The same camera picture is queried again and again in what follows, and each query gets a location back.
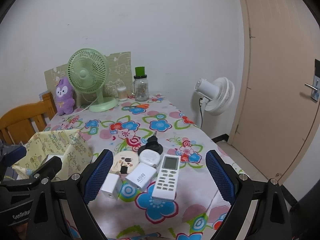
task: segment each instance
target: fabric storage box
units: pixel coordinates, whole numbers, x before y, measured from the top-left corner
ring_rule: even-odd
[[[62,160],[62,168],[52,181],[68,179],[81,173],[92,160],[92,152],[80,130],[57,130],[35,133],[25,145],[27,155],[12,165],[22,179],[28,179],[53,155]]]

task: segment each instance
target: fan power cord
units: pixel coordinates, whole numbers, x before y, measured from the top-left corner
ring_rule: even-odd
[[[202,122],[203,122],[203,117],[202,117],[202,112],[201,112],[201,104],[200,101],[202,100],[202,98],[199,98],[199,109],[200,109],[200,114],[201,114],[201,125],[200,125],[200,129],[202,127]]]
[[[97,101],[97,99],[98,99],[98,97],[97,97],[93,102],[91,102],[91,104],[88,105],[85,109],[82,109],[81,111],[77,112],[76,114],[79,114],[79,113],[87,110],[95,101]],[[76,115],[76,114],[72,113],[72,114],[68,115],[67,117],[69,118],[69,117],[71,117],[71,116],[73,116],[73,115]]]
[[[208,102],[209,102],[209,99],[206,98],[206,97],[203,97],[203,98],[199,99],[199,107],[200,107],[200,114],[201,114],[201,126],[200,126],[200,129],[202,127],[203,114],[204,114],[204,111],[205,111],[205,107],[207,106]]]

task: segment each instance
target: door frame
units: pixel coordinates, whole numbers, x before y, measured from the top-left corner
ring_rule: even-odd
[[[236,130],[238,127],[238,123],[240,120],[241,112],[243,110],[245,96],[248,87],[248,79],[249,79],[249,72],[250,72],[250,59],[251,59],[251,38],[250,38],[250,18],[248,12],[248,5],[246,0],[240,0],[241,10],[242,10],[242,18],[243,18],[243,26],[244,26],[244,65],[243,65],[243,73],[242,73],[242,82],[240,88],[240,95],[238,100],[238,105],[236,109],[236,115],[233,120],[232,128],[229,135],[228,144],[232,145],[234,136],[236,134]],[[311,125],[311,129],[307,135],[306,140],[304,141],[300,151],[298,152],[297,156],[288,167],[288,169],[284,172],[281,178],[278,180],[279,184],[283,184],[285,180],[290,176],[293,170],[297,167],[303,156],[305,155],[306,151],[308,150],[317,130],[320,125],[320,114],[319,113],[319,106],[316,112],[315,119],[313,124]]]

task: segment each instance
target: white power adapter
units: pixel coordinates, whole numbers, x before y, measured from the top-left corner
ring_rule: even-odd
[[[140,153],[139,161],[156,168],[160,163],[160,154],[153,150],[145,149]]]
[[[153,180],[156,172],[155,168],[145,163],[139,163],[125,179],[132,187],[143,192]]]
[[[119,175],[108,173],[101,190],[108,198],[117,200],[120,190],[122,188],[122,181]]]

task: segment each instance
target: air conditioner remote control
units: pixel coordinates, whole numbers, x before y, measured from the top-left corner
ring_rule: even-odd
[[[152,198],[173,201],[176,196],[181,156],[164,155]]]

